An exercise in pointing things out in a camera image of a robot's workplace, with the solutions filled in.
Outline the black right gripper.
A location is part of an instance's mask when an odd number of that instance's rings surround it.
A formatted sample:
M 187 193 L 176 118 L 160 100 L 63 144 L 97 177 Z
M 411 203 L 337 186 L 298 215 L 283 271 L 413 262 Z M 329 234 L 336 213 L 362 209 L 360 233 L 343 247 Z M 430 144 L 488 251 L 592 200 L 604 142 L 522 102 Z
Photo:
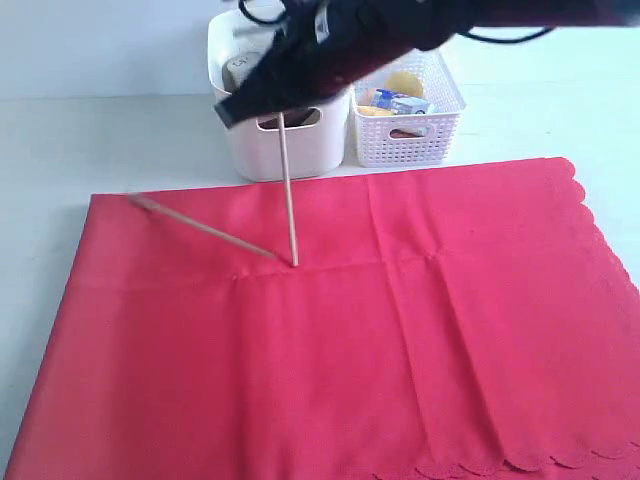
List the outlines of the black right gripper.
M 324 102 L 413 49 L 460 31 L 458 1 L 284 1 L 270 47 L 249 80 L 214 110 L 226 128 Z

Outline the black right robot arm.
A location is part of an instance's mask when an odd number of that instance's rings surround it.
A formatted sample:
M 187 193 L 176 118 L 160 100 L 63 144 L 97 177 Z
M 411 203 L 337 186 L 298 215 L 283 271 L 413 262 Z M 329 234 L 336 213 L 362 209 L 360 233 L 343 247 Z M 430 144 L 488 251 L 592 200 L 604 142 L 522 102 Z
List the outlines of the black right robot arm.
M 215 111 L 233 128 L 245 120 L 326 103 L 408 52 L 431 51 L 475 27 L 634 27 L 636 1 L 286 1 L 258 25 L 271 46 Z

